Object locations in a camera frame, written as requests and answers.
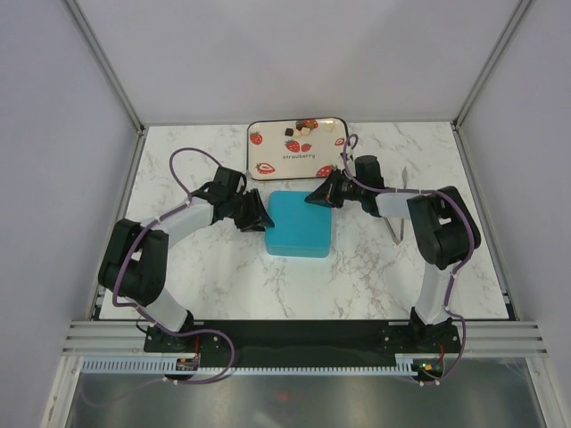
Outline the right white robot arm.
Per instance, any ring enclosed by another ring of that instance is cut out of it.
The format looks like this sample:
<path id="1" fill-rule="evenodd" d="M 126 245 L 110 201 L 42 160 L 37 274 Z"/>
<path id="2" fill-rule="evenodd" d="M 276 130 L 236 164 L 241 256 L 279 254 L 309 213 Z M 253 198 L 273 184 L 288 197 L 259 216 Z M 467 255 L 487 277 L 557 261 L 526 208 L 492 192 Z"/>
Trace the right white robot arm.
<path id="1" fill-rule="evenodd" d="M 429 351 L 440 341 L 440 332 L 459 318 L 450 310 L 451 292 L 458 272 L 481 244 L 476 222 L 454 186 L 389 188 L 375 156 L 360 156 L 353 166 L 353 172 L 332 170 L 305 201 L 336 209 L 346 201 L 359 202 L 374 218 L 410 222 L 425 271 L 418 300 L 410 311 L 408 341 L 415 350 Z"/>

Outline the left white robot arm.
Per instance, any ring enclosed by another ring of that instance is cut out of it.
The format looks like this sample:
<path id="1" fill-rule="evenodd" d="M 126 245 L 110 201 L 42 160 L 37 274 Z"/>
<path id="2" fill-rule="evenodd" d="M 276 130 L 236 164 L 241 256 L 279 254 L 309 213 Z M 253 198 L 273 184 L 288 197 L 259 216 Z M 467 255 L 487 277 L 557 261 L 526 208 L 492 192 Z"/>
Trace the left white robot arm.
<path id="1" fill-rule="evenodd" d="M 195 331 L 193 314 L 166 289 L 169 250 L 226 218 L 241 232 L 274 227 L 260 192 L 246 185 L 245 174 L 219 167 L 211 181 L 160 216 L 139 222 L 124 218 L 113 227 L 98 283 L 112 293 L 114 305 L 135 309 L 162 330 L 175 351 L 190 349 Z"/>

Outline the metal tongs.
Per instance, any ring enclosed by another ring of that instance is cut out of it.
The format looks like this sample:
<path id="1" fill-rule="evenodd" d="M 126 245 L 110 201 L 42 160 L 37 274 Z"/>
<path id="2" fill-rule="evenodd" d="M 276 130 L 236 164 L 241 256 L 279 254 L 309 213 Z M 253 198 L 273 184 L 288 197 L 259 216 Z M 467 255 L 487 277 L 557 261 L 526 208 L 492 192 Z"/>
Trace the metal tongs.
<path id="1" fill-rule="evenodd" d="M 405 193 L 388 193 L 382 198 L 382 217 L 385 226 L 393 241 L 393 244 L 398 246 L 404 239 L 405 235 L 405 221 L 410 218 L 406 203 Z M 398 220 L 398 228 L 395 228 L 391 223 L 391 218 Z"/>

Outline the teal tin lid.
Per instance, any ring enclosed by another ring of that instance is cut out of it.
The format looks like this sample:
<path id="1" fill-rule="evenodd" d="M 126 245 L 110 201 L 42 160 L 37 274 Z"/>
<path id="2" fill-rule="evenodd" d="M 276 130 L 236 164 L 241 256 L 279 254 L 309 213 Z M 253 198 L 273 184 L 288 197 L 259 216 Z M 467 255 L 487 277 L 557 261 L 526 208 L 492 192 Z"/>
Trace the teal tin lid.
<path id="1" fill-rule="evenodd" d="M 284 235 L 330 235 L 332 210 L 304 201 L 309 192 L 274 191 L 269 196 L 269 215 L 275 226 L 265 232 Z"/>

